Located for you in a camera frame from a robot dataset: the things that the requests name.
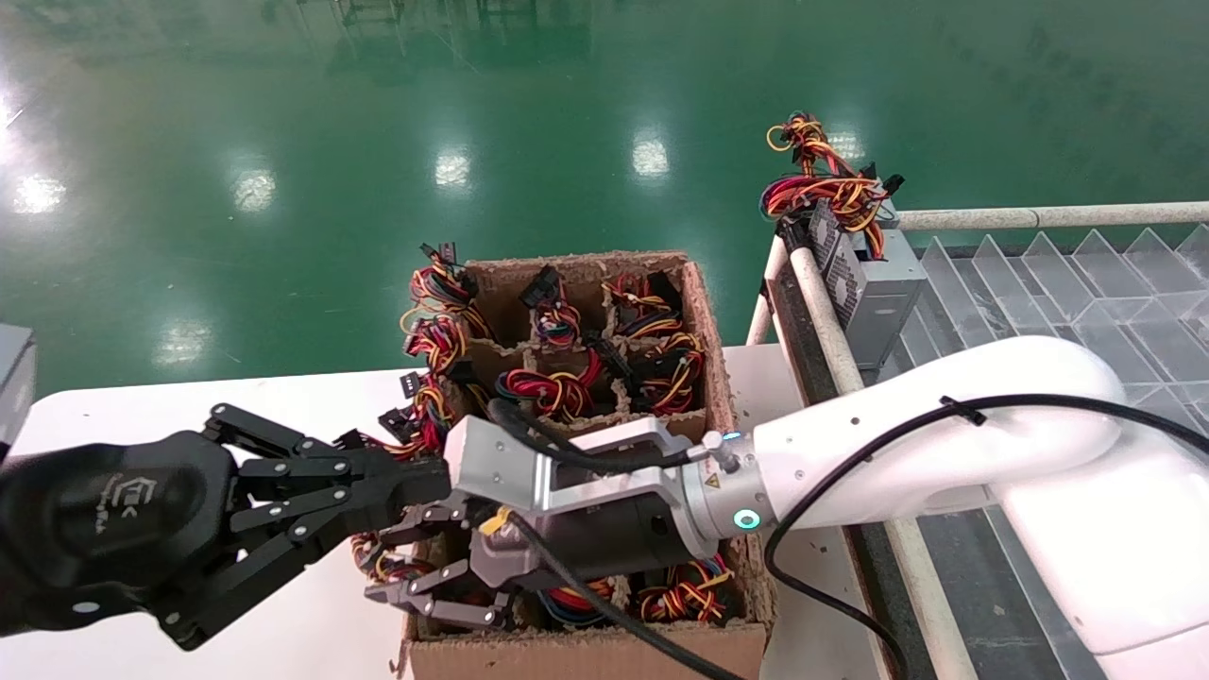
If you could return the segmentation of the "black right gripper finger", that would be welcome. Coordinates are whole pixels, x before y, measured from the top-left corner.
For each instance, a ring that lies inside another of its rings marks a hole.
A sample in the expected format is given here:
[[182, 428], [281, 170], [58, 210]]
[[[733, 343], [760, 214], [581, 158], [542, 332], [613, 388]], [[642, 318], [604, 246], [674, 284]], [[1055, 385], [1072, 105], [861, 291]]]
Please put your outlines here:
[[447, 499], [407, 506], [397, 521], [377, 534], [377, 542], [388, 548], [416, 544], [435, 538], [453, 526], [465, 524], [465, 499]]
[[376, 569], [378, 580], [364, 597], [400, 607], [449, 627], [508, 630], [517, 598], [517, 567], [501, 567], [486, 559], [462, 559], [436, 567], [422, 559], [394, 560]]

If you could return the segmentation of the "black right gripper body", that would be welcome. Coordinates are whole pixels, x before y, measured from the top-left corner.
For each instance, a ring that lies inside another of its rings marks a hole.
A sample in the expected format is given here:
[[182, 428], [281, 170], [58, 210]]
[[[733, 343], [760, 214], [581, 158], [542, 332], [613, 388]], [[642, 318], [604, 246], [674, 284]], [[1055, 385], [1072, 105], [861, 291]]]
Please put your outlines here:
[[[673, 512], [654, 492], [525, 520], [584, 582], [692, 560], [673, 524]], [[468, 567], [491, 588], [548, 590], [563, 586], [540, 552], [510, 524], [491, 536], [472, 535]]]

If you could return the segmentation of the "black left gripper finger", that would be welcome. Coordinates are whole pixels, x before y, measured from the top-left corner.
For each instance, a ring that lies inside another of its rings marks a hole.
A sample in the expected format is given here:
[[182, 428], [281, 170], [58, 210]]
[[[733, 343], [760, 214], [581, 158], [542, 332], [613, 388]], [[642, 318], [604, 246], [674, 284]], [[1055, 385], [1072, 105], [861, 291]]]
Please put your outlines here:
[[206, 439], [250, 453], [238, 465], [236, 495], [285, 501], [323, 489], [348, 489], [372, 501], [449, 499], [449, 463], [441, 459], [399, 460], [382, 445], [330, 445], [230, 404], [216, 404]]
[[216, 537], [156, 599], [156, 620], [192, 651], [355, 534], [384, 529], [405, 506], [442, 500], [446, 477], [365, 477], [224, 515]]

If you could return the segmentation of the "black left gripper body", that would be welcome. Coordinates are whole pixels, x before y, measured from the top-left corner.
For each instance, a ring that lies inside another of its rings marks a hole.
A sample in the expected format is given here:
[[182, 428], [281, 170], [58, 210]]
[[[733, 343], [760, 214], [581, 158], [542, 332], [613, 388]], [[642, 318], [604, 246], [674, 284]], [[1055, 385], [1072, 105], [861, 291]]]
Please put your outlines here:
[[229, 449], [196, 432], [2, 465], [2, 634], [73, 630], [181, 597], [224, 558]]

